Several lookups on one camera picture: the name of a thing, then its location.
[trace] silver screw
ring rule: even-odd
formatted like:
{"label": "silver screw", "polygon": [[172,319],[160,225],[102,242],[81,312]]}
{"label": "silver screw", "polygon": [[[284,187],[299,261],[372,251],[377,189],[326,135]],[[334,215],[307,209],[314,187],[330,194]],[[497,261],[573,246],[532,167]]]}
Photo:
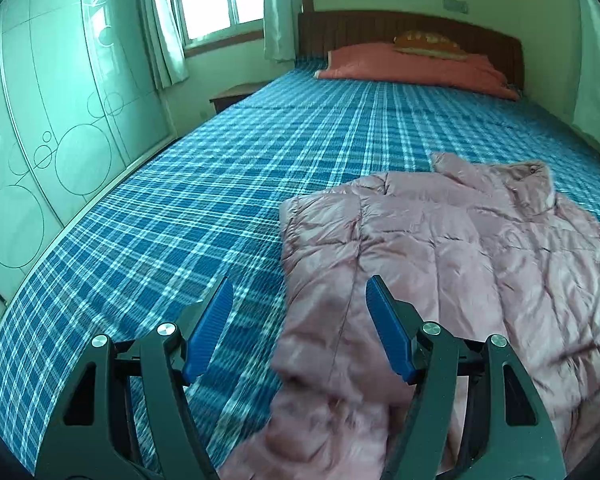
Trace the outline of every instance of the silver screw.
{"label": "silver screw", "polygon": [[422,326],[422,331],[429,335],[438,335],[440,333],[440,326],[436,323],[425,323]]}
{"label": "silver screw", "polygon": [[107,344],[107,336],[105,335],[97,335],[91,340],[91,346],[95,346],[96,348],[100,348]]}
{"label": "silver screw", "polygon": [[171,335],[176,331],[176,326],[173,323],[162,323],[158,327],[158,334],[160,335]]}
{"label": "silver screw", "polygon": [[504,337],[503,335],[500,334],[494,334],[491,336],[491,342],[496,345],[499,346],[500,348],[504,347],[507,345],[507,338]]}

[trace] nightstand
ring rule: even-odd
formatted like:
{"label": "nightstand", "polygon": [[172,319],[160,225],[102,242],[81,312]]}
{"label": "nightstand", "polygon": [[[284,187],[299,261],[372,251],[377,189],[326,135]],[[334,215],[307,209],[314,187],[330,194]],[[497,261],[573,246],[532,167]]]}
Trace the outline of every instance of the nightstand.
{"label": "nightstand", "polygon": [[256,93],[261,88],[271,83],[271,81],[261,81],[259,83],[245,83],[244,85],[234,86],[219,93],[217,96],[209,99],[210,103],[216,107],[216,113],[219,114],[222,110],[225,110],[231,105],[239,103],[243,99],[249,97],[251,94]]}

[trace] wall switch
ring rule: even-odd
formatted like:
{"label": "wall switch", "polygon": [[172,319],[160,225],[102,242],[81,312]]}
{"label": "wall switch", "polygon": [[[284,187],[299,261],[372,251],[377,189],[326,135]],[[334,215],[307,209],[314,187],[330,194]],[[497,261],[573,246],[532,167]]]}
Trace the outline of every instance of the wall switch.
{"label": "wall switch", "polygon": [[469,4],[462,0],[442,0],[442,5],[446,10],[451,10],[452,12],[469,13]]}

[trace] blue rubber tip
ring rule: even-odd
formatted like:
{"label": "blue rubber tip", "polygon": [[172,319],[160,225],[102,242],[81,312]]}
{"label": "blue rubber tip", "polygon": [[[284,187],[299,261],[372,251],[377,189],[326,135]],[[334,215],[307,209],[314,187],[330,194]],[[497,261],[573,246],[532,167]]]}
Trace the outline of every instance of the blue rubber tip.
{"label": "blue rubber tip", "polygon": [[189,384],[206,372],[233,305],[234,287],[225,279],[187,341],[187,360],[182,367],[182,377]]}
{"label": "blue rubber tip", "polygon": [[416,369],[411,361],[411,340],[395,314],[393,298],[387,297],[375,276],[366,282],[366,307],[392,370],[403,381],[411,383],[416,376]]}

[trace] blue plaid bedsheet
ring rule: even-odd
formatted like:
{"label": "blue plaid bedsheet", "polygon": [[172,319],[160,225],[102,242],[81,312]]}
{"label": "blue plaid bedsheet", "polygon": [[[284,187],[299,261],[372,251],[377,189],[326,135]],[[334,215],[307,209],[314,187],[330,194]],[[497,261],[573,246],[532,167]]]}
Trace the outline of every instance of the blue plaid bedsheet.
{"label": "blue plaid bedsheet", "polygon": [[[262,427],[279,387],[269,358],[285,313],[278,206],[429,154],[540,158],[600,220],[600,156],[529,102],[453,89],[312,78],[305,63],[200,126],[101,200],[30,277],[0,330],[0,435],[33,470],[61,387],[87,341],[145,334],[226,274],[234,310],[186,394],[219,466]],[[140,384],[136,424],[157,467]]]}

